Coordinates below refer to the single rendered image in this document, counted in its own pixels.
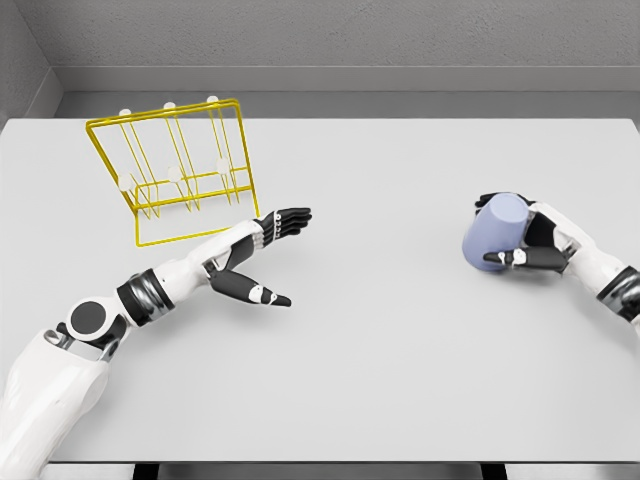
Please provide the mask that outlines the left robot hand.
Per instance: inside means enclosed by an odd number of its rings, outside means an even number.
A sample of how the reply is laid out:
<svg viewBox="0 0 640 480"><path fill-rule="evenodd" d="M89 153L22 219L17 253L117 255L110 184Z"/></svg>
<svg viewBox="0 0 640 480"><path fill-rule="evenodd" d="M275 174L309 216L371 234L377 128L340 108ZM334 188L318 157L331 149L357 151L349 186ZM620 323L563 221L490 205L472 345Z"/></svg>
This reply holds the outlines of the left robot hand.
<svg viewBox="0 0 640 480"><path fill-rule="evenodd" d="M274 293L236 272L235 268L274 241L300 234L311 218L310 208L287 208L241 222L225 231L220 237L221 250L203 263L212 289L246 303L290 307L288 297Z"/></svg>

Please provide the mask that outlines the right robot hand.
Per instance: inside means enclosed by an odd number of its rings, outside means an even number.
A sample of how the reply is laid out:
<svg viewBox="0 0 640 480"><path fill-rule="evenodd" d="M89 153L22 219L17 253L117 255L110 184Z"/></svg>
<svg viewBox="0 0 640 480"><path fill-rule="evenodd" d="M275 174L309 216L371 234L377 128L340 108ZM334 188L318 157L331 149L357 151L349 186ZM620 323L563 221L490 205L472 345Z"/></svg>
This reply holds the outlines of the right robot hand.
<svg viewBox="0 0 640 480"><path fill-rule="evenodd" d="M494 192L481 195L475 202L475 216L478 213L478 207L481 206L480 199L488 194L497 193L513 192ZM570 257L574 253L573 248L562 247L560 241L554 237L556 223L548 215L535 212L532 200L520 194L517 195L524 199L529 207L528 223L519 246L514 250L486 253L483 259L494 263L500 262L505 266L505 269L515 267L557 273L564 272Z"/></svg>

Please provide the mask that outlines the lavender cup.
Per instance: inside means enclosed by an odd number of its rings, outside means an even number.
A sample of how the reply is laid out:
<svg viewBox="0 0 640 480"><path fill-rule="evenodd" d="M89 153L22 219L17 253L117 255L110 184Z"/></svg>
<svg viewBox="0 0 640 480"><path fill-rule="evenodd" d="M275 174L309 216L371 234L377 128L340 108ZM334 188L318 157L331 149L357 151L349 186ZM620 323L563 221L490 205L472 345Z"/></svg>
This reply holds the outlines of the lavender cup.
<svg viewBox="0 0 640 480"><path fill-rule="evenodd" d="M528 223L529 207L514 193L488 194L480 203L463 239L463 255L479 270L504 270L500 262L485 261L483 257L486 253L514 250L519 246Z"/></svg>

